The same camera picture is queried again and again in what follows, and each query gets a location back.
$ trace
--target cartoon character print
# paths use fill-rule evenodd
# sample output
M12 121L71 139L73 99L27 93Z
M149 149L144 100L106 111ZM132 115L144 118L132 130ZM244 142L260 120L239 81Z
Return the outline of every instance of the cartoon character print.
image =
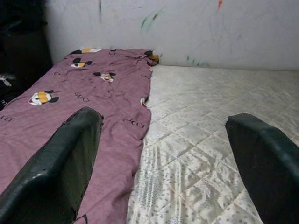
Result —
M94 53L94 52L98 52L100 50L102 50L102 48L84 48L84 49L75 50L75 51L71 52L70 55L83 54L83 53Z
M74 67L74 68L83 68L87 65L90 65L92 64L93 62L92 61L88 61L88 62L81 62L81 58L80 57L77 57L73 60L73 64L71 64L71 67Z
M148 106L146 106L145 102L148 100L148 98L141 98L140 99L140 104L141 106L143 106L144 108L148 109Z
M36 92L28 102L32 105L42 105L47 102L55 103L58 101L59 97L52 97L51 93L53 92L54 90Z
M106 72L106 73L100 73L100 72L95 72L93 75L103 79L105 82L113 82L113 76L116 74L113 72Z

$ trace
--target purple blanket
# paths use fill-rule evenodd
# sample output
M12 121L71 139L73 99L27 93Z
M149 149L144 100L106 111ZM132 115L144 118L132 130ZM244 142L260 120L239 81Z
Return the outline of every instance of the purple blanket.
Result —
M0 192L70 115L88 106L104 116L104 125L75 223L125 223L150 125L144 100L150 94L153 62L145 52L76 51L0 111Z

